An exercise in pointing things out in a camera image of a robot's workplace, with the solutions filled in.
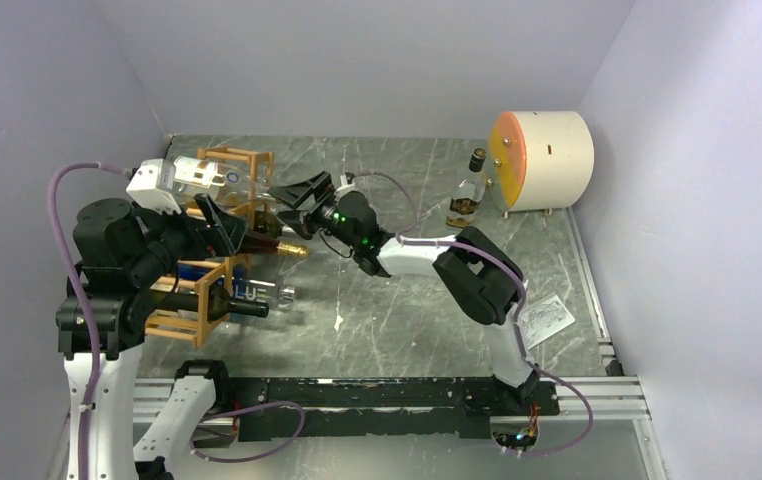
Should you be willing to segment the clear round bottle white label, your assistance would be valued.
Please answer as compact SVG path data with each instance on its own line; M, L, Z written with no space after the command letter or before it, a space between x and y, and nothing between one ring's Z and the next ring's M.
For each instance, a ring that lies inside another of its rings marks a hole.
M209 195L220 207L234 207L251 201L280 204L268 190L266 179L253 180L239 165L176 156L170 193L179 204L191 203L197 194Z

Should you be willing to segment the dark green wine bottle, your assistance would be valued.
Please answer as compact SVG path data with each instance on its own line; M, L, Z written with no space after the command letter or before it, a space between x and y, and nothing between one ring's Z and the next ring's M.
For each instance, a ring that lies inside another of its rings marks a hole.
M204 300L204 317L208 323L214 323L230 314L266 318L270 311L267 303L234 298L220 285L212 286L204 296L155 290L150 295L156 309L167 311L197 312L200 300Z

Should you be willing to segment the clear bottle brown label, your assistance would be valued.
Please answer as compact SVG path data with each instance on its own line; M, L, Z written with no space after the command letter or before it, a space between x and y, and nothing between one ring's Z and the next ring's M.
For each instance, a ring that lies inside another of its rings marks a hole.
M486 176L483 172L486 157L487 152L484 148L476 148L467 165L458 173L446 215L448 226L464 228L472 223L486 188Z

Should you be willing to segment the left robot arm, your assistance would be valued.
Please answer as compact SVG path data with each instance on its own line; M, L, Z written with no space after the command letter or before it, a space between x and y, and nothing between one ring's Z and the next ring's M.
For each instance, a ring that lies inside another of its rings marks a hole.
M81 259L69 267L67 297L56 314L72 414L72 479L169 479L191 452L205 414L232 406L226 365L188 361L157 419L142 438L133 436L146 322L158 306L152 286L181 260L236 254L248 229L208 196L195 201L201 218L157 214L119 198L95 201L78 214L73 237Z

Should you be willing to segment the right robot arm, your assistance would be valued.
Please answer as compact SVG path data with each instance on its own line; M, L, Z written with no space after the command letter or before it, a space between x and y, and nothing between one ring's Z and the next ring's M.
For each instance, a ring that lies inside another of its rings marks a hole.
M473 226L438 238L384 229L368 198L356 189L357 177L347 172L335 181L321 172L267 192L283 207L279 219L295 233L305 239L328 235L338 240L365 274L439 279L459 309L484 328L499 406L510 414L522 413L535 399L540 374L517 324L527 298L519 267Z

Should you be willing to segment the left white base arm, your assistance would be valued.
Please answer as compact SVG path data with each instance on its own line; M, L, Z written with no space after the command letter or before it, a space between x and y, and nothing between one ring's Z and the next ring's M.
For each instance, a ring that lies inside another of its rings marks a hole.
M189 360L176 371L167 402L133 448L137 479L171 479L172 467L191 451L203 417L230 403L222 360Z

